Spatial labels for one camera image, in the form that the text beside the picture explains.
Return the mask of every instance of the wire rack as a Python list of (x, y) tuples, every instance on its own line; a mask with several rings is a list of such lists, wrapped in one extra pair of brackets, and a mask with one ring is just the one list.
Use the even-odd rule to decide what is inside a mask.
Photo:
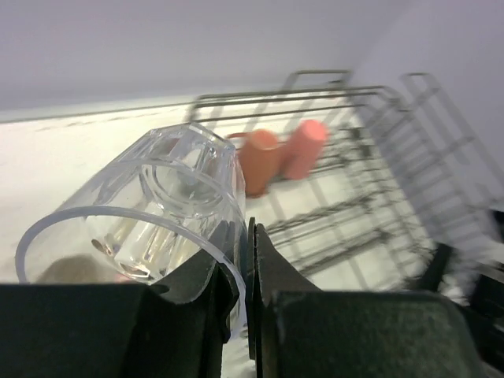
[[(348, 70), (301, 71), (278, 91), (203, 95), (187, 120), (222, 136), (264, 128), (282, 141), (301, 120), (326, 124), (310, 176), (277, 177), (246, 204), (319, 287), (401, 287), (438, 242), (459, 251), (447, 290), (463, 288), (488, 259), (486, 210), (500, 201), (504, 173), (433, 76), (403, 76), (409, 100), (385, 86), (350, 87), (350, 78)], [(474, 169), (490, 173), (490, 187), (467, 174)]]

